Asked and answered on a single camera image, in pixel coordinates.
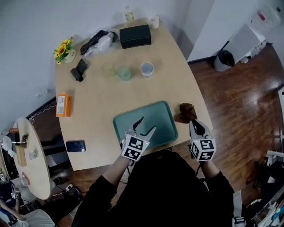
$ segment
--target floor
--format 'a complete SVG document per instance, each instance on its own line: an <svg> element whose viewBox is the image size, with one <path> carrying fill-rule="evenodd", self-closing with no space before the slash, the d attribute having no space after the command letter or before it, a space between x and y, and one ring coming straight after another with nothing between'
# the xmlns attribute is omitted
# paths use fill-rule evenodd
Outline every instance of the floor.
<svg viewBox="0 0 284 227"><path fill-rule="evenodd" d="M272 46L268 45L247 64L238 63L224 73L216 72L211 63L190 64L202 92L213 124L212 136L216 139L217 153L214 163L228 178L235 191L242 189L243 204L258 197L259 190L246 185L253 177L253 162L262 161L267 150L280 150L280 132L283 120L277 89L284 83L284 71ZM35 117L35 129L42 141L60 133L55 108ZM191 159L188 142L174 147L195 170L198 163ZM81 188L82 192L106 170L108 166L72 171L58 175ZM127 181L128 173L122 180ZM115 204L124 190L120 183L113 198ZM63 218L58 226L71 225L72 216Z"/></svg>

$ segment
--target trash can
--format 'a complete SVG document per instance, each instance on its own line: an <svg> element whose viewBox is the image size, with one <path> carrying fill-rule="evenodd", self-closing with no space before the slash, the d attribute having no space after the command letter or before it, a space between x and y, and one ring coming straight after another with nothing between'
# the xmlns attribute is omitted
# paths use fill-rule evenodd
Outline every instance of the trash can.
<svg viewBox="0 0 284 227"><path fill-rule="evenodd" d="M235 59L233 55L226 50L221 50L214 60L214 68L216 71L224 72L227 69L235 66Z"/></svg>

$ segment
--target phone screen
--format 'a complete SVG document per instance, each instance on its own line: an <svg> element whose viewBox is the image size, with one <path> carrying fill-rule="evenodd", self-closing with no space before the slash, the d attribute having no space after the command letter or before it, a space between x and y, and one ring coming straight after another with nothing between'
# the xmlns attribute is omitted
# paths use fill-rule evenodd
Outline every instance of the phone screen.
<svg viewBox="0 0 284 227"><path fill-rule="evenodd" d="M67 141L66 149L68 152L85 152L86 151L85 142L84 140Z"/></svg>

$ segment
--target desk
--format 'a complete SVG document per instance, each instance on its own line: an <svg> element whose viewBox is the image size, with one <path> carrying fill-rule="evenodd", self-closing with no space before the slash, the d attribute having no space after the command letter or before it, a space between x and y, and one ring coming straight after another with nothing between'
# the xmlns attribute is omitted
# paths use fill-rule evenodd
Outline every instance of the desk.
<svg viewBox="0 0 284 227"><path fill-rule="evenodd" d="M27 165L23 167L20 166L17 155L14 157L19 175L21 176L22 172L24 172L31 182L31 184L28 185L30 192L39 199L46 200L51 193L51 179L39 137L34 127L26 118L19 118L15 122L14 128L19 129L20 140L24 134L28 134L28 147L25 149ZM36 159L30 160L28 154L33 150L37 151L38 156Z"/></svg>
<svg viewBox="0 0 284 227"><path fill-rule="evenodd" d="M119 45L111 53L88 57L89 68L82 82L75 81L70 72L81 59L82 43L75 46L77 55L72 63L56 66L56 94L67 93L73 98L71 117L59 118L64 141L84 140L86 144L86 152L68 153L74 170L112 164L121 153L113 118L157 101L168 102L173 115L179 104L192 103L198 119L213 128L196 80L172 35L162 22L151 35L152 45L125 50ZM124 82L117 76L107 76L102 67L105 62L130 66L132 79ZM151 78L144 78L140 72L145 62L155 67ZM175 142L145 154L189 140L189 125L176 123L176 127Z"/></svg>

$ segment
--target baseboard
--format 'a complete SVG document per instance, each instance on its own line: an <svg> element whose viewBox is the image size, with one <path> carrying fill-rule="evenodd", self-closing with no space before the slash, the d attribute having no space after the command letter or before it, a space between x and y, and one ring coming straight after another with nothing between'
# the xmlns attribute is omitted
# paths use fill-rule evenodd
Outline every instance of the baseboard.
<svg viewBox="0 0 284 227"><path fill-rule="evenodd" d="M26 118L29 119L31 116L35 115L37 112L39 112L41 109L43 109L44 107L48 106L49 104L53 103L54 101L56 101L56 97L52 98L51 100L47 101L46 103L44 103L42 106L40 106L39 108L37 108L35 111L33 111L30 115L28 115Z"/></svg>
<svg viewBox="0 0 284 227"><path fill-rule="evenodd" d="M197 59L197 60L193 60L193 61L189 61L187 62L188 64L195 64L195 63L199 63L199 62L212 62L214 61L216 58L215 56L211 56L211 57L207 57L207 58L203 58L203 59Z"/></svg>

